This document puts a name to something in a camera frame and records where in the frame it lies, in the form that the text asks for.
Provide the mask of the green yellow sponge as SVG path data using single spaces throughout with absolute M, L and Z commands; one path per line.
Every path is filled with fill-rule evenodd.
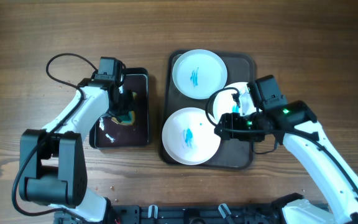
M 126 115 L 122 116 L 111 116 L 111 120 L 114 121 L 116 124 L 130 126 L 133 125 L 135 122 L 135 98 L 137 96 L 136 93 L 133 92 L 134 95 L 134 110 L 129 112 Z

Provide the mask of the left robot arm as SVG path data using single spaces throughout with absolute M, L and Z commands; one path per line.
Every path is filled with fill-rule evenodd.
M 83 141 L 95 122 L 105 116 L 120 117 L 133 109 L 134 96 L 112 80 L 83 79 L 67 107 L 42 129 L 28 129 L 20 139 L 19 171 L 11 200 L 48 206 L 44 214 L 61 213 L 83 223 L 111 223 L 109 199 L 88 187 Z

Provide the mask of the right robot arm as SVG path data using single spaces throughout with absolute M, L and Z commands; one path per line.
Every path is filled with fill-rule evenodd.
M 263 105 L 247 116 L 225 113 L 214 125 L 223 140 L 261 142 L 272 134 L 309 173 L 336 223 L 358 223 L 358 176 L 337 152 L 303 101 Z

